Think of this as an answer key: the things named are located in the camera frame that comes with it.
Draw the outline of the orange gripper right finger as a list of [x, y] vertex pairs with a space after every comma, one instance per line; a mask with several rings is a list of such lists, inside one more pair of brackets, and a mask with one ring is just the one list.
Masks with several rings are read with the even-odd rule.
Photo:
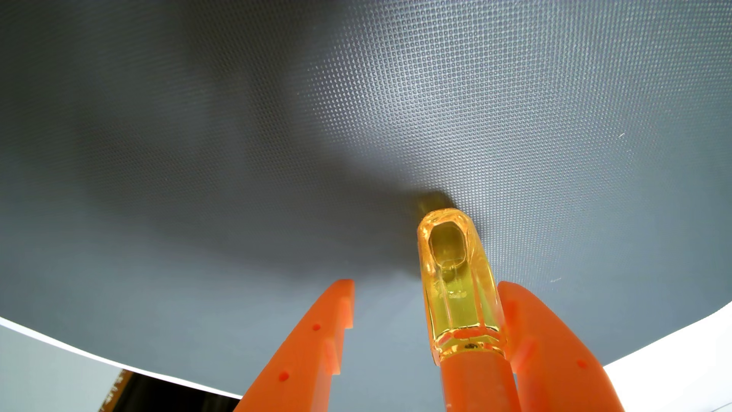
[[498, 291], [522, 411], [624, 411], [599, 360], [546, 304], [516, 283]]

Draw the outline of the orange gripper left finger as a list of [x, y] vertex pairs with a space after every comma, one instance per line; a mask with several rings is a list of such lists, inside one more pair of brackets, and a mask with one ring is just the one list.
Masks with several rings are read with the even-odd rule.
[[340, 374], [346, 329], [353, 327], [355, 285], [340, 279], [308, 309], [234, 411], [327, 411]]

